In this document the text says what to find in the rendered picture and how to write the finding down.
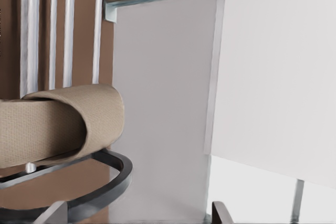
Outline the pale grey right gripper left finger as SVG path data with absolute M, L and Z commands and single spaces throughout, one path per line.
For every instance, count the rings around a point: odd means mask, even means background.
M 68 205 L 65 201 L 57 201 L 47 208 L 33 224 L 67 224 Z

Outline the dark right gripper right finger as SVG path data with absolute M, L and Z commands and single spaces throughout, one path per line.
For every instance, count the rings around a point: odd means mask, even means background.
M 211 224 L 234 224 L 228 209 L 221 201 L 212 202 Z

